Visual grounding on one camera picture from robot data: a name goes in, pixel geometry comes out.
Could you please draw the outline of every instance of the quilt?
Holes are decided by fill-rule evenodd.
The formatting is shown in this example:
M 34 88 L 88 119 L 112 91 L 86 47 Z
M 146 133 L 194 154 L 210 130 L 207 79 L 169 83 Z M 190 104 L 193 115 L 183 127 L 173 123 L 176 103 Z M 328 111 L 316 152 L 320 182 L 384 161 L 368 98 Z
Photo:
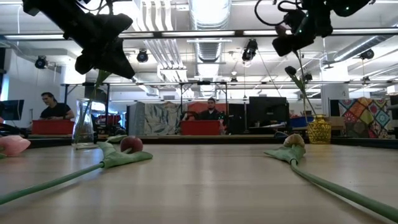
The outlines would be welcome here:
M 374 100 L 362 97 L 339 101 L 340 116 L 344 117 L 347 134 L 357 138 L 388 138 L 391 116 L 387 107 L 388 101 L 385 99 Z M 353 123 L 363 123 L 364 125 L 354 125 Z

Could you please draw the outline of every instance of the pink tulip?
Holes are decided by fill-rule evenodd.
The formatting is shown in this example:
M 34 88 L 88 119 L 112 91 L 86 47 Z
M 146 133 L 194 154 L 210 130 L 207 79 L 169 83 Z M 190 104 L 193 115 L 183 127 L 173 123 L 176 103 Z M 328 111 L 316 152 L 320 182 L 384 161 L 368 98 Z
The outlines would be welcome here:
M 0 153 L 6 156 L 17 156 L 27 149 L 30 141 L 20 136 L 5 136 L 0 138 Z

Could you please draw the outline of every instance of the man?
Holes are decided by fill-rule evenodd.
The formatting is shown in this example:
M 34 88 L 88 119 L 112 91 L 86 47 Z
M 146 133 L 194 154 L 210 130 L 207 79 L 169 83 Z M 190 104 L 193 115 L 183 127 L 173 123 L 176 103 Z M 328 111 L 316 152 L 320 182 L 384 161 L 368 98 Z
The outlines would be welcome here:
M 214 98 L 209 98 L 207 100 L 207 110 L 202 111 L 199 114 L 200 120 L 218 120 L 220 117 L 220 112 L 216 110 L 216 100 Z
M 42 100 L 48 107 L 43 110 L 40 119 L 72 119 L 75 117 L 70 107 L 65 103 L 58 103 L 52 93 L 42 93 Z

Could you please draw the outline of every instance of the red bin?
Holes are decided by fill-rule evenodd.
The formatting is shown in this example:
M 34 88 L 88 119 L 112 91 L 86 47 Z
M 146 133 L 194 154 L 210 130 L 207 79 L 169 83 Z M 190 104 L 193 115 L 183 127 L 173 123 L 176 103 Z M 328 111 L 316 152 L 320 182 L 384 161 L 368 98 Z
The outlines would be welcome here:
M 181 121 L 182 135 L 220 135 L 220 121 Z
M 69 120 L 33 121 L 32 134 L 72 134 L 75 123 Z

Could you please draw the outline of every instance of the glass vase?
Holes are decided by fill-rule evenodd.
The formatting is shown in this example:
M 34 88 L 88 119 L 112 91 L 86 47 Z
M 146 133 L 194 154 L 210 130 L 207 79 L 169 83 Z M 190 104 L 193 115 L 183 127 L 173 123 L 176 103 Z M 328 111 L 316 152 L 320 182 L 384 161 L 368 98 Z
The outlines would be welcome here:
M 94 128 L 89 99 L 77 99 L 77 115 L 73 126 L 72 146 L 79 149 L 94 145 Z
M 309 122 L 307 130 L 311 144 L 330 144 L 331 124 L 323 115 L 317 115 L 313 122 Z

